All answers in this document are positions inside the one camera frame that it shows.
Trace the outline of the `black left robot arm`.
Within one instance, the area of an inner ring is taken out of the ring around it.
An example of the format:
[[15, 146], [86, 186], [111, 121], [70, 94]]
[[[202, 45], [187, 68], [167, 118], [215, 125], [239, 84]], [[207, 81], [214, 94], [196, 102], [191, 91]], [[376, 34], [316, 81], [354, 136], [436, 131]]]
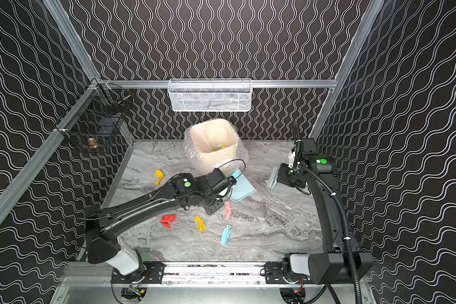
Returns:
[[211, 215], [222, 207], [222, 199], [236, 183], [235, 177], [226, 176], [219, 168], [200, 177], [181, 173], [147, 195], [121, 205], [92, 209], [85, 219], [88, 262], [108, 263], [123, 275], [138, 271], [139, 255], [119, 243], [122, 233], [169, 210], [200, 206]]

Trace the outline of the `pale green hand brush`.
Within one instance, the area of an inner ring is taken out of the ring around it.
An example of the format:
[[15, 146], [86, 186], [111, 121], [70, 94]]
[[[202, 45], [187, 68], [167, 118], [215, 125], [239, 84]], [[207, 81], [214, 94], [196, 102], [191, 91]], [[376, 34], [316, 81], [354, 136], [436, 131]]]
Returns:
[[280, 170], [280, 167], [274, 167], [273, 170], [272, 170], [272, 173], [269, 177], [269, 180], [268, 180], [268, 183], [267, 183], [267, 187], [269, 189], [274, 189], [276, 184], [277, 184], [277, 180], [278, 180], [278, 176], [279, 176], [279, 170]]

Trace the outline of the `pale green dustpan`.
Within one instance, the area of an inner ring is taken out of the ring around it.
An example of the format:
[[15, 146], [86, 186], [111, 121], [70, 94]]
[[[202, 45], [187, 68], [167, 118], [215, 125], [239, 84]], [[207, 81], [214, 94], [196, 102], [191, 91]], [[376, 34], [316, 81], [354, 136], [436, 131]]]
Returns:
[[244, 200], [257, 191], [239, 169], [234, 171], [231, 175], [236, 179], [236, 184], [232, 187], [230, 195], [232, 201]]

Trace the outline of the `brass object in basket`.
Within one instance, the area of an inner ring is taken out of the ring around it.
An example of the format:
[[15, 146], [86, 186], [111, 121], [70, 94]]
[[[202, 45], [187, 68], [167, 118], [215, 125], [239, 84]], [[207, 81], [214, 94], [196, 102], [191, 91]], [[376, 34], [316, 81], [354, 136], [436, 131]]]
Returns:
[[89, 138], [87, 140], [88, 145], [91, 149], [97, 149], [98, 148], [98, 142], [95, 138]]

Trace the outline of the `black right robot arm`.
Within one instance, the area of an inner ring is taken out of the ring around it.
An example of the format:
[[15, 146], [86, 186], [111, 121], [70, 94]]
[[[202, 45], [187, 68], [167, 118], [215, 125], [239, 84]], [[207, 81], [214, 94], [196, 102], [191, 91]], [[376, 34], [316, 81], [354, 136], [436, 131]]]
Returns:
[[277, 183], [312, 195], [322, 231], [322, 252], [287, 254], [284, 273], [314, 284], [354, 284], [362, 279], [373, 266], [373, 256], [352, 233], [333, 160], [307, 155], [295, 165], [283, 163]]

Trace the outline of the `pink paper scrap centre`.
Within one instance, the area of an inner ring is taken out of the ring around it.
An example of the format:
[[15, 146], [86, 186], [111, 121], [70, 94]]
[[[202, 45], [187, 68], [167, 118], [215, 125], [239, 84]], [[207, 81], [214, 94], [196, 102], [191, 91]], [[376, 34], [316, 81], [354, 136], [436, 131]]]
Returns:
[[224, 202], [224, 206], [225, 206], [225, 216], [224, 216], [224, 219], [225, 220], [230, 220], [231, 219], [231, 215], [233, 213], [233, 209], [231, 207], [231, 203], [229, 201], [225, 201]]

